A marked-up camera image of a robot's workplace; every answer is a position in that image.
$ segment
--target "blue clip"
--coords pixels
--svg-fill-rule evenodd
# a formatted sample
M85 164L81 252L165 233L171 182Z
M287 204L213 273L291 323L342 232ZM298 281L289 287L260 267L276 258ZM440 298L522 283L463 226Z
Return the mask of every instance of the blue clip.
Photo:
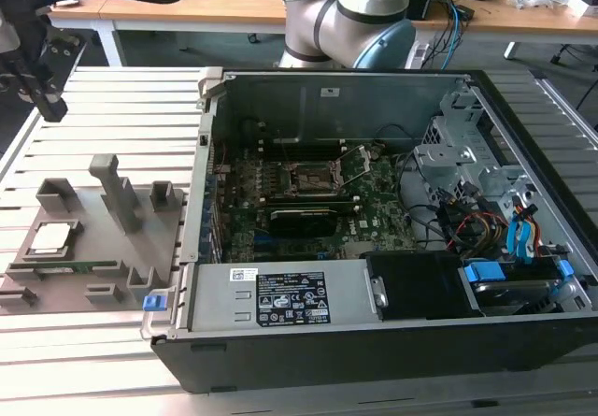
M520 229L520 237L517 240L517 231ZM515 254L516 257L521 259L526 264L532 262L532 258L527 255L527 242L530 239L532 233L532 225L526 221L517 222L512 219L508 225L508 231L506 233L506 249L510 254Z
M575 274L575 271L573 270L573 267L566 260L561 260L559 262L559 269L561 270L561 273L562 273L563 278L565 280L571 278Z
M505 273L498 262L472 262L464 268L470 282L490 282L506 280Z
M166 296L151 294L143 298L143 311L166 311Z

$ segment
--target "blue drive bracket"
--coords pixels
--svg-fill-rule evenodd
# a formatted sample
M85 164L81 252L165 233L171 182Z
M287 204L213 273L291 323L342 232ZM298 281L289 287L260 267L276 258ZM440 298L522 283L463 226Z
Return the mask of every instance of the blue drive bracket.
M472 262L464 268L470 282L492 282L506 280L505 273L498 262Z

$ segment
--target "barcode sticker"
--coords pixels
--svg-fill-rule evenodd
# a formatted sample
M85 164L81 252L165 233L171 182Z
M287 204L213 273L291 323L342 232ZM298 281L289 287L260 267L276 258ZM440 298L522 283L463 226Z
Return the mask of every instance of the barcode sticker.
M231 282L255 281L258 268L231 268Z

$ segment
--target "white label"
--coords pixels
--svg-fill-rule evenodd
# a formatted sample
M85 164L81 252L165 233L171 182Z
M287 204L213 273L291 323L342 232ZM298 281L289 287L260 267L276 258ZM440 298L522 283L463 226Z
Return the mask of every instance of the white label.
M328 315L328 310L314 308L313 310L306 310L307 316L326 316Z
M340 96L340 89L337 87L322 87L320 96L322 98L338 98Z
M255 281L258 268L231 268L231 282Z

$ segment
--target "floor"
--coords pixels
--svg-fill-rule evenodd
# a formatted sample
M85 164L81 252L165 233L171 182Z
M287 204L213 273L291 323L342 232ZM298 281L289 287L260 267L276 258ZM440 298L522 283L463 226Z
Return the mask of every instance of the floor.
M85 35L90 43L80 65L107 65L102 48L94 43L92 33ZM130 66L204 66L269 67L276 62L284 47L283 36L259 35L260 42L250 44L247 35L193 34L189 48L177 48L176 34L152 32L121 32L127 64ZM549 62L559 46L523 44L518 59L503 58L505 44L467 41L457 50L450 68L458 69L538 69L545 72L562 95L576 105L588 87L598 79L592 72L598 64L598 50L574 47L565 52L560 65ZM0 94L0 155L4 153L31 110L9 93ZM581 114L592 124L598 123L598 88L585 101Z

